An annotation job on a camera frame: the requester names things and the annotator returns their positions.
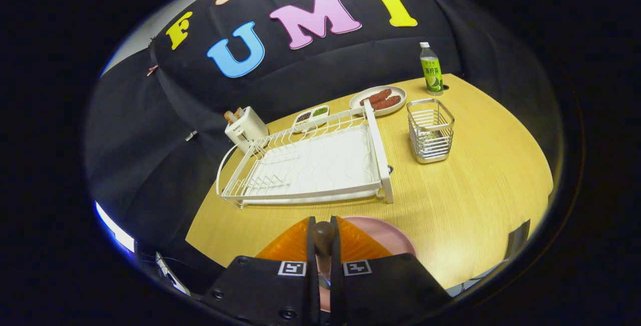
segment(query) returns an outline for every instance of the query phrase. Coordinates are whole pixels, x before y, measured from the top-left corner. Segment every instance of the table surface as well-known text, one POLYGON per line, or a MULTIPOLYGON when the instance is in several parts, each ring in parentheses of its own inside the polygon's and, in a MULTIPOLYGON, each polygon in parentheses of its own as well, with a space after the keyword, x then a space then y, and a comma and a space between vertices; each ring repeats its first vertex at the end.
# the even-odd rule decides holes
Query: table surface
MULTIPOLYGON (((541 222, 552 191, 551 171, 535 139, 503 106, 453 75, 443 75, 443 82, 449 89, 436 98, 455 117, 455 137, 446 160, 419 164, 414 159, 405 105, 376 118, 388 163, 394 167, 394 203, 373 196, 332 203, 246 205, 239 210, 216 194, 214 184, 186 241, 227 266, 238 255, 257 255, 305 217, 329 221, 332 215, 370 216, 400 228, 443 288, 495 266, 503 260, 511 231, 530 220, 531 234, 541 222)), ((406 102, 431 98, 424 78, 389 86, 405 89, 406 102)), ((334 114, 349 109, 352 96, 321 104, 329 104, 334 114)), ((269 123, 270 134, 291 127, 298 113, 269 123)), ((234 152, 222 180, 229 179, 242 155, 234 152)))

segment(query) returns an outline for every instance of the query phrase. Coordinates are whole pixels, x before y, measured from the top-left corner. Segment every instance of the stainless steel basket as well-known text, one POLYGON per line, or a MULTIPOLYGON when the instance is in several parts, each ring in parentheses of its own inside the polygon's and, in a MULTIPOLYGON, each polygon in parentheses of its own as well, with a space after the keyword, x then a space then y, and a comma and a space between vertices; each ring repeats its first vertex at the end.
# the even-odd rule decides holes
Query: stainless steel basket
POLYGON ((454 116, 434 98, 407 103, 414 155, 420 163, 444 160, 454 138, 454 116))

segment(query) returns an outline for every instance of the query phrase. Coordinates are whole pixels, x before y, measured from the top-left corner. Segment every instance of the seeds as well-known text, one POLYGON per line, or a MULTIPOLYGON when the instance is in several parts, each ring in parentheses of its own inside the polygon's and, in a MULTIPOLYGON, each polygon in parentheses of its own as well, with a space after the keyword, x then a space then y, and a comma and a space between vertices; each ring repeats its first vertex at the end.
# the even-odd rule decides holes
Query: seeds
POLYGON ((307 112, 306 114, 303 114, 302 116, 298 117, 298 119, 296 119, 296 122, 304 121, 305 119, 309 118, 310 115, 311 115, 311 112, 307 112))

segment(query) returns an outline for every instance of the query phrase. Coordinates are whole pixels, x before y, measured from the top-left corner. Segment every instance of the letter m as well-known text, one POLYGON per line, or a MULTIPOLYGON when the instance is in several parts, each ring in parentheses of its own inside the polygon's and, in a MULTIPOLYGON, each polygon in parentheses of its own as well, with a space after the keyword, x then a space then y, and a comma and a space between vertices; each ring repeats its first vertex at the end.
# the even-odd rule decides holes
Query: letter m
POLYGON ((325 19, 332 23, 330 31, 334 34, 348 33, 361 28, 345 9, 340 0, 314 0, 314 10, 309 13, 293 5, 286 5, 269 14, 270 18, 281 21, 291 37, 289 48, 297 50, 313 41, 311 36, 302 33, 307 29, 316 36, 325 37, 325 19))

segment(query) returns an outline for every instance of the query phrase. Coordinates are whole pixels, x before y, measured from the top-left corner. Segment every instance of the green tea bottle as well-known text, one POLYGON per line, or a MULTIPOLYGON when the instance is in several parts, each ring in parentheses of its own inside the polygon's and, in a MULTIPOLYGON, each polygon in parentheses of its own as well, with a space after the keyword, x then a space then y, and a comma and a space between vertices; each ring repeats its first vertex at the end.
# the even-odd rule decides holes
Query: green tea bottle
POLYGON ((421 65, 428 85, 428 93, 432 96, 443 94, 443 77, 440 72, 439 57, 430 49, 430 43, 421 42, 421 65))

